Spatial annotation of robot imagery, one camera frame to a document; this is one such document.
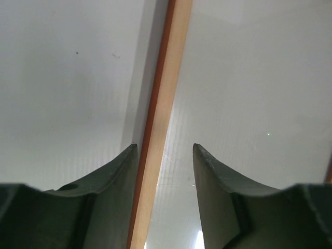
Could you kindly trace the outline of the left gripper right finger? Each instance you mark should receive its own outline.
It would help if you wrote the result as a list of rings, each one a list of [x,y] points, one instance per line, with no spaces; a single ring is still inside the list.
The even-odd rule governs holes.
[[[206,248],[331,248],[331,184],[276,189],[193,146]]]

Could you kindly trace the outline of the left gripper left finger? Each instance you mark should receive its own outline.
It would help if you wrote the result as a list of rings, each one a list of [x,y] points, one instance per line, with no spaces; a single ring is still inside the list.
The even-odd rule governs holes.
[[[1,248],[126,248],[137,145],[58,190],[1,184]]]

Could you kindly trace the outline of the orange wooden picture frame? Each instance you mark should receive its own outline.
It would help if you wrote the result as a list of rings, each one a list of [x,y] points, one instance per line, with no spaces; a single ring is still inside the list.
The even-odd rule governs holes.
[[[192,1],[169,1],[137,172],[127,248],[147,239]]]

